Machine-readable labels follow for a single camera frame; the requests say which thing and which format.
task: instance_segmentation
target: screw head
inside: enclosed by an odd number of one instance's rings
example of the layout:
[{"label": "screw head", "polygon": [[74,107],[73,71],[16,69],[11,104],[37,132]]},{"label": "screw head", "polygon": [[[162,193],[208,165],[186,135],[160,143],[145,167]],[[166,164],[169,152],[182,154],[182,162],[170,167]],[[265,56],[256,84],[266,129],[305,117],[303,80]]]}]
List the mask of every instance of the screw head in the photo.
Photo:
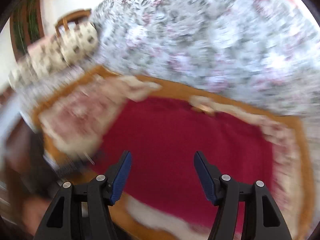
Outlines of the screw head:
[{"label": "screw head", "polygon": [[225,180],[225,181],[231,180],[231,177],[230,177],[229,175],[227,175],[227,174],[222,175],[221,178],[222,178],[223,180]]},{"label": "screw head", "polygon": [[261,180],[257,180],[256,184],[257,184],[258,187],[263,187],[264,186],[264,183]]},{"label": "screw head", "polygon": [[98,175],[98,176],[96,177],[96,180],[97,180],[97,181],[103,181],[105,178],[106,178],[106,176],[104,176],[104,175]]},{"label": "screw head", "polygon": [[62,186],[63,186],[64,188],[68,188],[68,187],[71,186],[71,183],[70,183],[69,181],[67,181],[67,182],[63,183]]}]

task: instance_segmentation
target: patterned fabric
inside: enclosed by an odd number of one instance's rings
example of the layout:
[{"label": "patterned fabric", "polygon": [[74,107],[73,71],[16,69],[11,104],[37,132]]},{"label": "patterned fabric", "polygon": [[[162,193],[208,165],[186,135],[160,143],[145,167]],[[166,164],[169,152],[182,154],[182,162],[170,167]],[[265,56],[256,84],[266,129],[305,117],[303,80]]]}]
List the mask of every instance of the patterned fabric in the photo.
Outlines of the patterned fabric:
[{"label": "patterned fabric", "polygon": [[32,123],[32,110],[45,98],[52,96],[56,90],[74,82],[83,74],[84,70],[82,68],[74,66],[43,78],[34,85],[17,89],[19,101],[21,102],[20,114],[33,131],[36,131],[36,128]]},{"label": "patterned fabric", "polygon": [[319,91],[320,36],[286,0],[105,0],[91,20],[100,37],[92,59],[115,72],[281,114],[307,112]]},{"label": "patterned fabric", "polygon": [[80,23],[61,38],[54,35],[47,44],[17,62],[18,67],[9,74],[10,85],[17,90],[37,82],[89,55],[97,44],[97,31],[89,22]]},{"label": "patterned fabric", "polygon": [[206,97],[193,96],[194,107],[206,106],[213,111],[231,114],[251,125],[260,127],[264,138],[273,144],[272,196],[279,206],[292,238],[297,235],[302,204],[300,154],[292,130],[265,115],[250,114],[239,107],[215,103]]},{"label": "patterned fabric", "polygon": [[128,99],[139,102],[161,86],[136,77],[95,76],[39,115],[43,131],[71,160],[92,157]]}]

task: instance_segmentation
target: chair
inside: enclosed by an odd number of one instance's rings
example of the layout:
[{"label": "chair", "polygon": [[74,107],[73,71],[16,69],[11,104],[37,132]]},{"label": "chair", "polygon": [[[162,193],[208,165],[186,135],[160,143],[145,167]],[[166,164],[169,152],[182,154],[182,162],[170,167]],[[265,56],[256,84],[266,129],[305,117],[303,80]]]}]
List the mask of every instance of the chair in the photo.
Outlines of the chair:
[{"label": "chair", "polygon": [[77,25],[84,18],[88,18],[90,16],[90,14],[91,14],[91,9],[79,10],[79,11],[75,11],[70,14],[64,15],[62,18],[60,18],[58,20],[58,22],[55,25],[57,36],[58,37],[61,36],[59,27],[63,26],[64,29],[67,31],[67,30],[69,30],[68,23],[74,22]]}]

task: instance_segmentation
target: rug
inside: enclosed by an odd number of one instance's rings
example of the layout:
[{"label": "rug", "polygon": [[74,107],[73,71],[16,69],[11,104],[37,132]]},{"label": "rug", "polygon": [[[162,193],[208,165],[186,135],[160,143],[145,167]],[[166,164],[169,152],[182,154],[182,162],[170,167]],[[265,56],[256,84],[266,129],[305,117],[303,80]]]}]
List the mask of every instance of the rug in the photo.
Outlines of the rug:
[{"label": "rug", "polygon": [[[206,200],[193,167],[198,150],[223,174],[250,184],[263,180],[270,191],[279,193],[273,188],[273,158],[278,158],[273,153],[275,146],[265,140],[268,129],[262,133],[260,126],[231,114],[209,116],[191,108],[188,102],[176,99],[130,101],[104,136],[101,149],[105,155],[95,160],[92,169],[104,173],[124,150],[130,150],[133,162],[125,192],[197,227],[211,228],[217,211]],[[283,208],[281,197],[277,200]],[[237,232],[242,230],[242,219]]]}]

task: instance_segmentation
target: blue gripper pad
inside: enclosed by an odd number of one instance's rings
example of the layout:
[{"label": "blue gripper pad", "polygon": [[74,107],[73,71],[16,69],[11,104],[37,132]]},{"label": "blue gripper pad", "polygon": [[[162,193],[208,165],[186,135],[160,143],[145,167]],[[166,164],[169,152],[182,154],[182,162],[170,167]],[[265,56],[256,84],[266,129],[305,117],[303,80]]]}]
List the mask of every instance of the blue gripper pad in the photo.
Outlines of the blue gripper pad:
[{"label": "blue gripper pad", "polygon": [[214,183],[198,152],[196,152],[193,162],[207,200],[215,204],[218,198],[215,194]]},{"label": "blue gripper pad", "polygon": [[124,189],[124,185],[129,176],[130,168],[131,168],[132,156],[129,152],[125,157],[118,174],[116,175],[113,183],[112,183],[112,194],[110,197],[110,202],[114,205],[116,201],[118,201],[121,197],[122,191]]}]

